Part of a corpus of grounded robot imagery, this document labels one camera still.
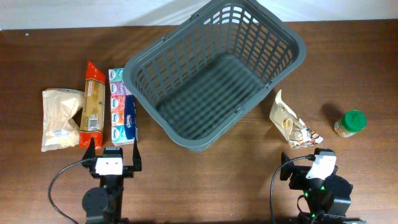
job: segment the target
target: white sticker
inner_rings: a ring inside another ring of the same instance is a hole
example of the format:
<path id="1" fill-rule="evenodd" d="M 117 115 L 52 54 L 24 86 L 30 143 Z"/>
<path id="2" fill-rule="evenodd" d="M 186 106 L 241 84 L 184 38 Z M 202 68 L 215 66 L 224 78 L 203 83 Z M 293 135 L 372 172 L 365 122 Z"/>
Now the white sticker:
<path id="1" fill-rule="evenodd" d="M 51 136 L 55 138 L 66 137 L 69 135 L 69 132 L 64 129 L 54 130 L 50 132 Z"/>
<path id="2" fill-rule="evenodd" d="M 307 142 L 307 141 L 311 140 L 311 135 L 307 131 L 307 128 L 301 129 L 301 134 L 303 135 L 303 142 Z"/>
<path id="3" fill-rule="evenodd" d="M 96 131 L 100 128 L 98 125 L 98 114 L 92 114 L 90 119 L 88 120 L 88 130 Z"/>
<path id="4" fill-rule="evenodd" d="M 93 91 L 93 82 L 88 82 L 88 88 L 87 88 L 87 96 L 91 96 L 91 92 Z"/>

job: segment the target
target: barcode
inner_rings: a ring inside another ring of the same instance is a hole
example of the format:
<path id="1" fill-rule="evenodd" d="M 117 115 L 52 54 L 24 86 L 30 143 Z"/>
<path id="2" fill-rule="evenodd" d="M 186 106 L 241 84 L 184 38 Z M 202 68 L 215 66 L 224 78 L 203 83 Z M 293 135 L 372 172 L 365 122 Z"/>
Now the barcode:
<path id="1" fill-rule="evenodd" d="M 51 131 L 51 135 L 53 137 L 61 137 L 61 136 L 66 136 L 69 133 L 67 131 L 64 131 L 63 129 L 59 129 L 59 130 L 53 130 Z"/>
<path id="2" fill-rule="evenodd" d="M 88 122 L 88 130 L 89 131 L 95 131 L 98 130 L 100 127 L 98 126 L 98 115 L 93 114 L 91 115 L 91 118 L 89 119 Z"/>

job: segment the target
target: wooden table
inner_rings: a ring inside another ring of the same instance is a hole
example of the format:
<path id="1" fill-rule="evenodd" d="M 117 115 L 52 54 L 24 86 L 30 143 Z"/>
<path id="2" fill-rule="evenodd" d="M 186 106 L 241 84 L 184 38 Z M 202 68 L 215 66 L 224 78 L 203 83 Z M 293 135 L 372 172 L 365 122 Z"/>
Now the wooden table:
<path id="1" fill-rule="evenodd" d="M 283 89 L 284 101 L 325 138 L 319 146 L 336 152 L 338 175 L 354 185 L 347 216 L 398 223 L 398 21 L 287 25 L 307 45 L 304 63 L 204 152 L 176 145 L 137 104 L 143 171 L 124 183 L 124 217 L 173 223 L 269 220 L 269 184 L 280 153 L 296 157 L 315 148 L 291 150 L 271 123 L 275 92 Z M 104 72 L 123 67 L 173 28 L 1 31 L 0 223 L 68 223 L 49 204 L 47 187 L 84 150 L 40 151 L 41 91 L 84 90 L 87 60 Z M 332 124 L 352 109 L 363 111 L 368 125 L 351 138 L 338 137 Z M 109 116 L 107 104 L 105 146 L 111 145 Z M 125 163 L 132 164 L 132 146 L 124 152 Z M 56 181 L 54 201 L 84 223 L 81 198 L 98 183 L 74 167 Z M 281 181 L 274 189 L 277 216 L 295 217 L 301 192 Z"/>

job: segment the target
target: basket rim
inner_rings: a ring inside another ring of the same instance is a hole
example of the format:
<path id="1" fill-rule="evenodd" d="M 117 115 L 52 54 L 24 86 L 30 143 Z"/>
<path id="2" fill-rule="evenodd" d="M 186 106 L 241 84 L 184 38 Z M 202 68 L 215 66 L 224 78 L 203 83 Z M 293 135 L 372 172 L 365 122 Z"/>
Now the basket rim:
<path id="1" fill-rule="evenodd" d="M 204 138 L 201 139 L 185 139 L 181 137 L 177 132 L 172 128 L 168 122 L 161 117 L 159 112 L 146 100 L 143 94 L 140 93 L 140 91 L 136 88 L 136 86 L 132 83 L 132 80 L 130 79 L 129 75 L 124 75 L 126 74 L 131 74 L 132 71 L 136 70 L 135 68 L 140 67 L 142 64 L 145 64 L 146 62 L 141 62 L 143 58 L 145 58 L 146 55 L 151 54 L 153 51 L 155 51 L 160 45 L 170 41 L 169 39 L 173 39 L 173 37 L 179 35 L 183 30 L 185 30 L 188 25 L 192 22 L 192 18 L 189 18 L 186 20 L 183 24 L 179 25 L 175 30 L 173 30 L 170 34 L 166 35 L 165 37 L 156 40 L 154 43 L 152 43 L 150 46 L 146 47 L 144 50 L 130 58 L 130 60 L 126 63 L 124 66 L 124 71 L 123 71 L 123 82 L 127 89 L 137 98 L 137 100 L 140 102 L 140 104 L 144 107 L 144 109 L 155 119 L 155 121 L 164 129 L 164 131 L 167 133 L 169 138 L 173 140 L 175 143 L 187 147 L 187 148 L 196 148 L 196 147 L 203 147 L 206 144 L 212 142 L 215 138 L 218 138 L 219 133 L 221 133 L 224 129 L 229 129 L 230 126 L 229 124 L 234 122 L 235 119 L 241 115 L 241 113 L 248 113 L 249 111 L 248 108 L 250 105 L 253 104 L 258 104 L 260 101 L 262 101 L 267 94 L 272 90 L 272 88 L 278 84 L 283 78 L 285 78 L 288 74 L 290 74 L 294 69 L 296 69 L 303 61 L 306 55 L 306 47 L 303 39 L 293 31 L 292 29 L 288 28 L 278 17 L 276 17 L 273 13 L 271 13 L 269 10 L 267 10 L 264 6 L 259 4 L 257 1 L 253 0 L 227 0 L 227 1 L 220 1 L 220 0 L 212 0 L 205 6 L 203 6 L 201 9 L 199 9 L 196 13 L 193 14 L 193 16 L 197 14 L 203 14 L 206 11 L 212 10 L 214 7 L 217 7 L 219 5 L 224 5 L 227 3 L 234 3 L 234 2 L 245 2 L 247 4 L 250 4 L 254 8 L 258 10 L 258 13 L 261 13 L 263 16 L 266 16 L 269 18 L 270 21 L 274 22 L 274 24 L 279 27 L 283 32 L 285 32 L 286 35 L 292 38 L 292 40 L 296 43 L 297 45 L 297 51 L 298 54 L 296 56 L 296 59 L 288 66 L 286 67 L 280 74 L 278 74 L 276 77 L 274 77 L 268 85 L 260 89 L 252 98 L 248 99 L 241 107 L 240 110 L 236 113 L 231 114 L 229 117 L 227 117 L 217 128 L 215 128 L 209 135 L 207 135 Z"/>

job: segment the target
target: gray plastic basket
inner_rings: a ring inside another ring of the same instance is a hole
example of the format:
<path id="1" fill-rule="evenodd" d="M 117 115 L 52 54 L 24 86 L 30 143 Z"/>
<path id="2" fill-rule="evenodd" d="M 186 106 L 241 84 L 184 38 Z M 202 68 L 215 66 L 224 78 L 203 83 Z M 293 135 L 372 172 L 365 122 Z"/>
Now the gray plastic basket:
<path id="1" fill-rule="evenodd" d="M 253 0 L 213 0 L 124 67 L 128 90 L 177 144 L 202 151 L 305 58 L 303 40 Z"/>

